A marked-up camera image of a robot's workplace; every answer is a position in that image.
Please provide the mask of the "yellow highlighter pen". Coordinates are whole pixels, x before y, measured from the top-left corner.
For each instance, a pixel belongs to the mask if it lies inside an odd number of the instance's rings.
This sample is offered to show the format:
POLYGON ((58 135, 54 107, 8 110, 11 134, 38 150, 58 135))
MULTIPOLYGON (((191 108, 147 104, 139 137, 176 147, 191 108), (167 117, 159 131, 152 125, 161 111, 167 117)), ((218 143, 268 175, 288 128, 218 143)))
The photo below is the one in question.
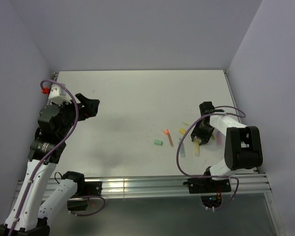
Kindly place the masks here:
POLYGON ((194 144, 194 156, 199 157, 200 156, 200 143, 198 140, 194 140, 193 144, 194 144))

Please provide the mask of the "yellow pen cap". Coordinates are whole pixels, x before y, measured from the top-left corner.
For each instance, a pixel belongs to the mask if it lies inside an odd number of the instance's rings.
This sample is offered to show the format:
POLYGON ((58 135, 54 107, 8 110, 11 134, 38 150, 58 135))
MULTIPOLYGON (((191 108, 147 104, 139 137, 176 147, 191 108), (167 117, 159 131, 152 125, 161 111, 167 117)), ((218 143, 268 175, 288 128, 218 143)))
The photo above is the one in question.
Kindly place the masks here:
POLYGON ((186 133, 186 130, 183 129, 183 128, 180 128, 178 131, 179 131, 179 133, 182 134, 182 135, 184 135, 184 134, 186 133))

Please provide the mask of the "green highlighter pen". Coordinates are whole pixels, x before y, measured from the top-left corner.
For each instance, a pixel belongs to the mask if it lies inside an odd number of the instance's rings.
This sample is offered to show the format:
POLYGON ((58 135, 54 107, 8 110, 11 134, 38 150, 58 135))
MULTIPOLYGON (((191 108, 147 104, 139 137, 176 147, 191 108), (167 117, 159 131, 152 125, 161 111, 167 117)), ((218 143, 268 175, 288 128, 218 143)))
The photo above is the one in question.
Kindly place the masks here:
POLYGON ((180 158, 185 158, 185 149, 182 138, 179 139, 180 149, 179 149, 179 156, 180 158))

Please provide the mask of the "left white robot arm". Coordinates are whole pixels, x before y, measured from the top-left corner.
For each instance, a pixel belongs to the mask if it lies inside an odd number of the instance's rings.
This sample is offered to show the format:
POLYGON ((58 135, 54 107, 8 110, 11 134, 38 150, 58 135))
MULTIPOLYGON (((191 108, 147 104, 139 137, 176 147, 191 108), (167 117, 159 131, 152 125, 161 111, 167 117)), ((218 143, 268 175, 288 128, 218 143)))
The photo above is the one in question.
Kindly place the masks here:
POLYGON ((77 122, 95 117, 100 101, 75 95, 77 102, 52 98, 40 110, 38 128, 30 146, 26 176, 18 198, 6 221, 0 225, 0 236, 47 236, 51 223, 72 196, 85 193, 84 175, 66 172, 56 190, 42 201, 50 176, 66 147, 64 139, 77 122))

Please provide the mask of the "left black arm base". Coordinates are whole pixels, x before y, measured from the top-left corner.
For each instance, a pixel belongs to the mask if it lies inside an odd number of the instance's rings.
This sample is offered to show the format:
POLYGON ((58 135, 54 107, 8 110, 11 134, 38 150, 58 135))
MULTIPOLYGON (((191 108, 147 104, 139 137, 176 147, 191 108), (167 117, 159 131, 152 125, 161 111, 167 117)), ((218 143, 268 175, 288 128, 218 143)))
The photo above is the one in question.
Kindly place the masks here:
POLYGON ((86 181, 84 187, 67 201, 67 209, 72 212, 85 211, 91 200, 101 199, 102 182, 86 181))

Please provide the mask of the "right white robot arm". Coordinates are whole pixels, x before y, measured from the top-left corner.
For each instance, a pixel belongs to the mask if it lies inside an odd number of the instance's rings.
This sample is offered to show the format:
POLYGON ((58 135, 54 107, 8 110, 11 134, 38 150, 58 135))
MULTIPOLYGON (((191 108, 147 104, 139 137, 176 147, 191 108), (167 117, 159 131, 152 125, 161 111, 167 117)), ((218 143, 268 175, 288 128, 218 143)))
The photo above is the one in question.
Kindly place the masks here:
POLYGON ((250 170, 263 164, 260 131, 255 126, 246 126, 235 119, 237 114, 227 113, 223 106, 215 107, 211 101, 199 105, 202 119, 194 125, 191 140, 206 145, 214 130, 225 137, 224 159, 206 169, 203 179, 204 189, 212 192, 220 180, 233 176, 236 172, 250 170))

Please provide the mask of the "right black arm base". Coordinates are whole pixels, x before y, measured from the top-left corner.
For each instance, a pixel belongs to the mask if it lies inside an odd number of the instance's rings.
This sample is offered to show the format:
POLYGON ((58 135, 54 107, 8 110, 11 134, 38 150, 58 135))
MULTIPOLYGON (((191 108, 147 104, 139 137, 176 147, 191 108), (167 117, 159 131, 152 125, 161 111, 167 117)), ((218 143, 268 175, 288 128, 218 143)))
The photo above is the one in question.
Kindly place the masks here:
POLYGON ((217 208, 222 205, 222 193, 232 191, 229 180, 213 180, 211 178, 189 178, 183 183, 188 186, 190 194, 209 194, 201 196, 205 207, 217 208))

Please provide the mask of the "pink highlighter pen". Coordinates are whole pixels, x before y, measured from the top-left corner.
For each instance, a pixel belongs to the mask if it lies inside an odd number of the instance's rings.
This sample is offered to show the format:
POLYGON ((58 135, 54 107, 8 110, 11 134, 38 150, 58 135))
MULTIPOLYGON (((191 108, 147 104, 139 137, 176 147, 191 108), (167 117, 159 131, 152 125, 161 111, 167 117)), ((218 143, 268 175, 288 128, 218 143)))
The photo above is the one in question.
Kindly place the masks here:
POLYGON ((219 146, 221 146, 221 145, 222 145, 222 134, 221 134, 220 131, 217 132, 217 134, 216 134, 216 139, 217 139, 217 144, 218 144, 219 146))

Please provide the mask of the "orange thin pen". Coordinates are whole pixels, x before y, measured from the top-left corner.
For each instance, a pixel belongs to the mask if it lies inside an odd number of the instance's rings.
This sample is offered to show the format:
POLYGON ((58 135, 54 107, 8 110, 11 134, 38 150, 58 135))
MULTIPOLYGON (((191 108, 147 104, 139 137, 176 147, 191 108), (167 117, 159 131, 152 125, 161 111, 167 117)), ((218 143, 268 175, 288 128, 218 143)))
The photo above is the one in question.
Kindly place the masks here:
POLYGON ((173 143, 173 140, 171 138, 169 130, 168 129, 166 129, 166 130, 161 129, 161 131, 162 131, 162 133, 164 133, 168 137, 171 147, 174 147, 174 143, 173 143))

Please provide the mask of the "green pen cap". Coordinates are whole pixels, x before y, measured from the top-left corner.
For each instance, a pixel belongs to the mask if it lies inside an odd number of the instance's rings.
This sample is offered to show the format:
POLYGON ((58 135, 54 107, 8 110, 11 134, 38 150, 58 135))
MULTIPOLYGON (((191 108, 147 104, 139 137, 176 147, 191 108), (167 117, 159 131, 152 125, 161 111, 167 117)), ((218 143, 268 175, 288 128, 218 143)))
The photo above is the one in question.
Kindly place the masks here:
POLYGON ((154 143, 155 145, 161 146, 161 145, 163 144, 163 141, 162 141, 162 140, 155 139, 155 140, 153 141, 153 143, 154 143))

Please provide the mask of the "aluminium front rail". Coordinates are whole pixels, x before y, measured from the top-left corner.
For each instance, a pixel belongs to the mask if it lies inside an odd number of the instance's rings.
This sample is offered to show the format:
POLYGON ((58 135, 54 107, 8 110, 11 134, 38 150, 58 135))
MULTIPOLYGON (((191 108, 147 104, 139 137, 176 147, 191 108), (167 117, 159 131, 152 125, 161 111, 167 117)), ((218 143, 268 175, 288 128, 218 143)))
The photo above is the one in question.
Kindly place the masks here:
MULTIPOLYGON (((235 175, 239 180, 238 194, 270 193, 266 174, 235 175)), ((191 196, 184 176, 86 178, 86 183, 102 182, 101 196, 105 199, 185 197, 191 196)))

